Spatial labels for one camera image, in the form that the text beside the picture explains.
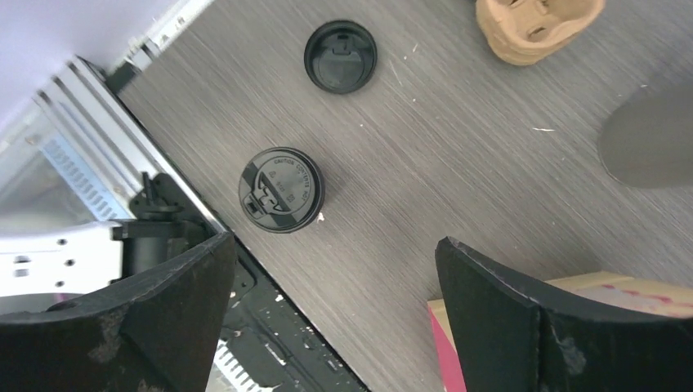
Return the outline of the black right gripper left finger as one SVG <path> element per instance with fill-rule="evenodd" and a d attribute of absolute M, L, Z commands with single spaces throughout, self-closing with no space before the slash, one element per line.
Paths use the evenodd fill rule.
<path fill-rule="evenodd" d="M 2 390 L 205 390 L 235 263 L 222 233 L 49 310 L 4 314 Z"/>

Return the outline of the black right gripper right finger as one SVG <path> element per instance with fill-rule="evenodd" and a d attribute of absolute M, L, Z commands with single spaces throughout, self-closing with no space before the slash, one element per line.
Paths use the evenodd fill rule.
<path fill-rule="evenodd" d="M 451 237 L 435 261 L 467 391 L 692 388 L 692 317 L 544 308 L 526 288 L 542 280 Z"/>

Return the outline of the pink paper gift bag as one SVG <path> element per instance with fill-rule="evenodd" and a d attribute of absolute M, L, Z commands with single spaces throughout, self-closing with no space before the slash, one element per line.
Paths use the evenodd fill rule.
<path fill-rule="evenodd" d="M 635 278 L 607 271 L 528 282 L 528 296 L 544 308 L 561 307 L 577 313 L 585 304 L 597 304 L 676 319 L 692 317 L 692 289 L 660 281 Z M 439 296 L 427 302 L 443 391 L 467 389 L 458 358 L 445 300 Z"/>

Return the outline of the black plastic cup lid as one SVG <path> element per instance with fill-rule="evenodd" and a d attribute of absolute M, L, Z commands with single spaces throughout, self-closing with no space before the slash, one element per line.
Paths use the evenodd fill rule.
<path fill-rule="evenodd" d="M 291 147 L 256 154 L 239 180 L 241 211 L 258 228 L 289 234 L 315 221 L 326 196 L 324 176 L 309 155 Z"/>

